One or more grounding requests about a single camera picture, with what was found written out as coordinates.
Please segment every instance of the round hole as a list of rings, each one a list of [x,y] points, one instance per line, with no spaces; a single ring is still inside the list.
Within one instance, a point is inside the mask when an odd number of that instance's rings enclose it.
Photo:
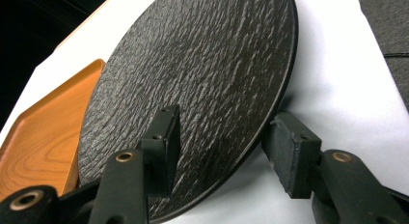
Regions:
[[[24,193],[10,203],[10,209],[15,211],[26,210],[39,202],[43,195],[44,192],[42,192],[42,190],[33,190]]]
[[[27,204],[33,202],[33,200],[34,200],[35,198],[36,198],[36,196],[30,194],[30,195],[28,195],[27,197],[23,197],[23,198],[20,200],[20,203],[21,203],[21,205],[27,205]]]
[[[153,135],[152,139],[162,139],[162,135]]]
[[[335,160],[343,162],[343,163],[349,163],[349,162],[352,162],[354,160],[354,158],[352,158],[351,155],[345,154],[345,153],[333,153],[332,157]]]
[[[378,224],[399,224],[396,220],[389,216],[378,216],[376,217],[376,223]]]
[[[108,219],[106,224],[123,224],[123,217],[121,216],[112,216]]]
[[[133,153],[123,153],[123,154],[118,154],[116,157],[116,160],[118,162],[127,162],[131,160],[135,155]]]

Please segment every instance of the wood grain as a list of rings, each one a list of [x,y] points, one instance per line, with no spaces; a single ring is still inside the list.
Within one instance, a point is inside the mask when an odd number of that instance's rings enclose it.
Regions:
[[[135,148],[154,112],[179,104],[181,157],[171,200],[153,221],[193,207],[258,143],[295,57],[293,0],[156,0],[118,44],[81,131],[82,183],[114,151]]]
[[[103,66],[92,62],[17,118],[0,149],[0,201],[32,185],[76,187],[80,128]]]

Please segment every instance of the black clamp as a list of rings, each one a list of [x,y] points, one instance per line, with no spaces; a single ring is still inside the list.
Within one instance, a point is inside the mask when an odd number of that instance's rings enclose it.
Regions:
[[[262,141],[292,199],[309,199],[316,223],[409,223],[409,199],[385,188],[356,155],[320,150],[321,140],[290,113],[278,114]]]
[[[100,180],[60,198],[31,186],[0,203],[1,224],[149,223],[148,198],[170,197],[180,153],[179,107],[157,111],[136,149],[107,159]]]

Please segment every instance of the white surface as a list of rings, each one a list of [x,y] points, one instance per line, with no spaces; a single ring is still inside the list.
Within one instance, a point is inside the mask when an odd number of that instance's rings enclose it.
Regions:
[[[96,58],[108,60],[153,0],[110,0],[39,65],[6,126]],[[286,98],[323,140],[358,155],[409,194],[409,116],[358,0],[296,0],[299,47]],[[258,148],[218,191],[169,223],[314,223],[310,200],[290,200]]]

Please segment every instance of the textured slate plate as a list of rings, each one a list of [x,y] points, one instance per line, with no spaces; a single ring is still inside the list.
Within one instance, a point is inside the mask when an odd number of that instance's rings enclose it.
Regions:
[[[180,104],[182,150],[164,221],[221,185],[259,141],[289,79],[297,43],[293,0],[156,0],[118,44],[83,123],[82,183],[134,148],[158,108]]]

